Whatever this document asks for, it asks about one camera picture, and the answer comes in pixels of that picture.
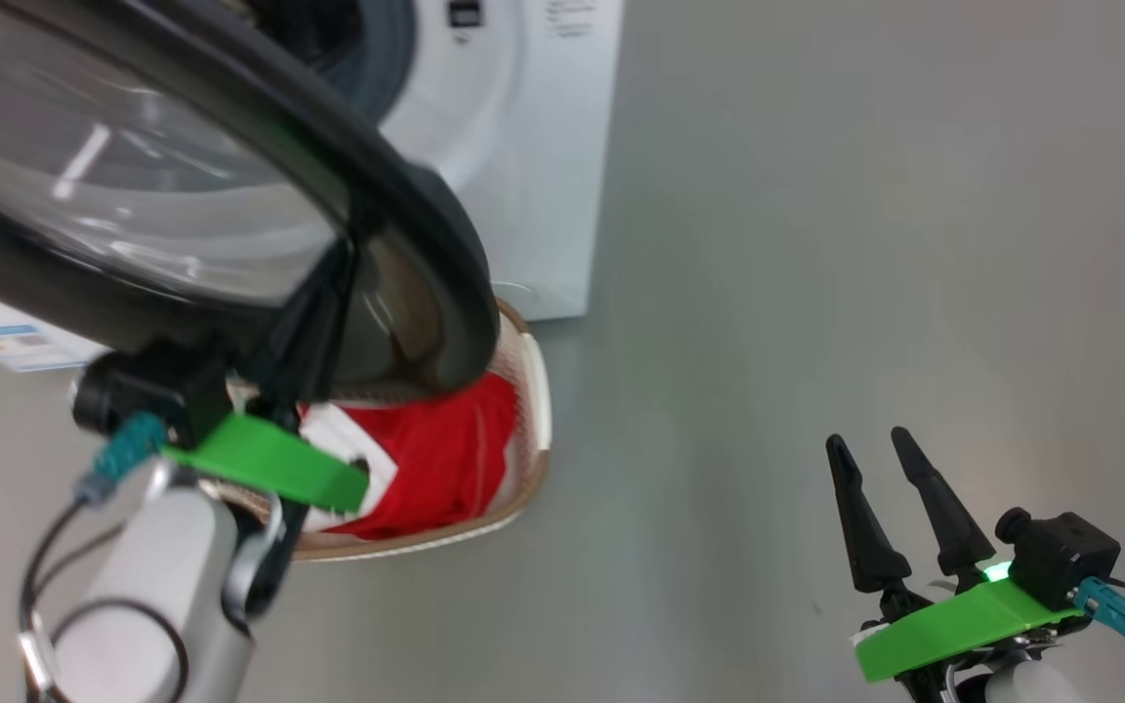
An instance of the washing machine door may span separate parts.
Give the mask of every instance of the washing machine door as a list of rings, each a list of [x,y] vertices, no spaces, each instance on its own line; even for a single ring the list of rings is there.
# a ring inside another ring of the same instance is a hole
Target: washing machine door
[[[219,333],[304,399],[456,390],[497,330],[441,179],[212,0],[0,0],[0,299],[117,349]]]

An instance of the teal cable connector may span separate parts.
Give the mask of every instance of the teal cable connector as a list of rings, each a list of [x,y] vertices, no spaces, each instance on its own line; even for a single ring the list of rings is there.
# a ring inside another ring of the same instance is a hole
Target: teal cable connector
[[[93,457],[93,466],[72,493],[88,506],[101,506],[140,463],[168,444],[168,426],[151,413],[133,415]]]
[[[1125,638],[1125,597],[1099,578],[1089,577],[1079,584],[1074,602],[1088,618],[1114,629]]]

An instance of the mesh laundry basket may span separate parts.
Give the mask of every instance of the mesh laundry basket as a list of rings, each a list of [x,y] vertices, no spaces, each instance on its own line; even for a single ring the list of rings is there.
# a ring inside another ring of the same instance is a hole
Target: mesh laundry basket
[[[552,418],[549,379],[540,348],[529,333],[528,323],[504,301],[497,301],[497,307],[501,310],[501,333],[488,370],[513,384],[519,400],[519,417],[507,453],[505,484],[488,511],[475,520],[443,529],[375,542],[348,534],[306,533],[300,535],[294,552],[295,560],[372,559],[462,542],[464,539],[504,529],[536,497],[550,462]],[[255,514],[267,516],[268,504],[258,494],[233,485],[216,485],[213,488],[225,499],[241,503]]]

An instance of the gray floor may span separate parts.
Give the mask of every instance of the gray floor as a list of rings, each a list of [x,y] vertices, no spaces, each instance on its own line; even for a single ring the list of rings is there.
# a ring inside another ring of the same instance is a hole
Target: gray floor
[[[982,525],[1125,547],[1125,3],[632,0],[593,313],[540,330],[554,475],[512,529],[295,571],[243,700],[902,700],[862,683],[822,441],[918,583],[910,426]],[[0,370],[0,700],[92,443]],[[1125,574],[1125,552],[1120,571]],[[1125,700],[1099,628],[1051,658]]]

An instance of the red cloth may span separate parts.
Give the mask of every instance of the red cloth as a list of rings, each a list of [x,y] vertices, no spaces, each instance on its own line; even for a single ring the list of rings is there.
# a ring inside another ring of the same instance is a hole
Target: red cloth
[[[496,373],[454,396],[402,408],[343,408],[397,462],[397,477],[368,515],[330,533],[388,539],[484,514],[506,472],[519,406]]]

